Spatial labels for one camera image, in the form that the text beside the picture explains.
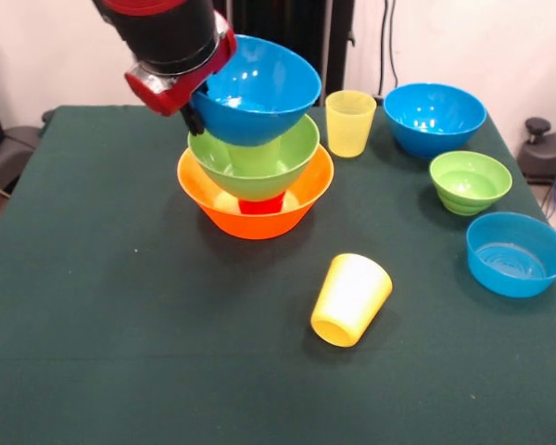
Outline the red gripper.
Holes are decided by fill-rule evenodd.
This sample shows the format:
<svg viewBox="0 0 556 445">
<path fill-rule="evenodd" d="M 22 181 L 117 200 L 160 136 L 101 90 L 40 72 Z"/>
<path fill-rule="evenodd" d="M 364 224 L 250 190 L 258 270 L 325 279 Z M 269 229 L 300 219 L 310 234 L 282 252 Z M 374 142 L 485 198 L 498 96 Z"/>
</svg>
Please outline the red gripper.
<svg viewBox="0 0 556 445">
<path fill-rule="evenodd" d="M 214 12 L 218 34 L 212 54 L 196 68 L 179 74 L 155 73 L 144 62 L 136 62 L 124 73 L 133 93 L 150 109 L 162 116 L 171 116 L 181 110 L 190 134 L 198 136 L 205 132 L 205 124 L 198 111 L 189 103 L 198 89 L 209 94 L 207 79 L 218 73 L 235 54 L 237 43 L 234 31 L 227 19 Z"/>
</svg>

